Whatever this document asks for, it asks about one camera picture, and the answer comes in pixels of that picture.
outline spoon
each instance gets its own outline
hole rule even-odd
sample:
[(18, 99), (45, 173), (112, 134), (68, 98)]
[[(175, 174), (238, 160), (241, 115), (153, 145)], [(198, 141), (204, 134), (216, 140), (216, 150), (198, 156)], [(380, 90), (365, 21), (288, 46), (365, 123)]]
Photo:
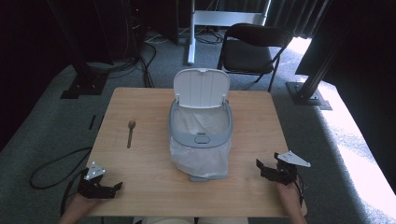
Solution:
[(131, 147), (131, 140), (132, 140), (132, 131), (134, 129), (134, 126), (136, 126), (136, 121), (134, 119), (131, 119), (128, 123), (128, 128), (129, 128), (129, 137), (128, 137), (128, 148)]

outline chair backrest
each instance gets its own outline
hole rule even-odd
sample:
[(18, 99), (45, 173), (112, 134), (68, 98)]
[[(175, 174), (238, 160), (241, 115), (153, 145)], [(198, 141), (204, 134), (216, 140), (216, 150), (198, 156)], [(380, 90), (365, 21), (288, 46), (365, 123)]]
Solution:
[(228, 37), (259, 47), (285, 48), (293, 39), (293, 34), (283, 27), (237, 23), (228, 28), (224, 39)]

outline table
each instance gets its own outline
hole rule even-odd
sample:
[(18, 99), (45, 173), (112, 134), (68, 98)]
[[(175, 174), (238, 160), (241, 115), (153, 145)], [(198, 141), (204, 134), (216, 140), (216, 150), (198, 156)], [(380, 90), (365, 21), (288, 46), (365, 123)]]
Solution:
[(264, 25), (271, 0), (265, 2), (262, 13), (195, 10), (191, 0), (191, 36), (188, 64), (195, 62), (195, 25), (232, 26), (238, 22)]
[[(285, 216), (274, 182), (256, 167), (256, 159), (276, 167), (274, 152), (288, 151), (271, 95), (229, 92), (234, 126), (228, 177), (206, 182), (190, 182), (171, 162), (167, 121), (174, 98), (172, 89), (114, 90), (87, 166), (95, 161), (106, 169), (103, 186), (123, 185), (90, 216)], [(130, 119), (136, 126), (127, 148)]]

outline open lid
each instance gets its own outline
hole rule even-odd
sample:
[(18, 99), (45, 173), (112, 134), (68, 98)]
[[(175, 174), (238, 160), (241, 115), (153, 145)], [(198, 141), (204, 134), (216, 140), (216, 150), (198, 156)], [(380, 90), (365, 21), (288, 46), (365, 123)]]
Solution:
[(179, 105), (189, 108), (221, 106), (227, 99), (230, 78), (220, 70), (192, 68), (178, 72), (174, 79)]

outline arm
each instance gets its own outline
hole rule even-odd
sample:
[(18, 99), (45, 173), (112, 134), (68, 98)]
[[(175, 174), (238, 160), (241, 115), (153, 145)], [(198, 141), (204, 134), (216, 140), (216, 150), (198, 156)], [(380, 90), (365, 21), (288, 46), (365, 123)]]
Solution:
[(67, 206), (61, 217), (59, 224), (76, 224), (87, 213), (99, 204), (101, 199), (87, 199), (80, 194), (76, 194), (72, 202)]
[(300, 206), (300, 192), (294, 183), (287, 186), (276, 183), (279, 199), (289, 216), (291, 224), (306, 224), (305, 217)]

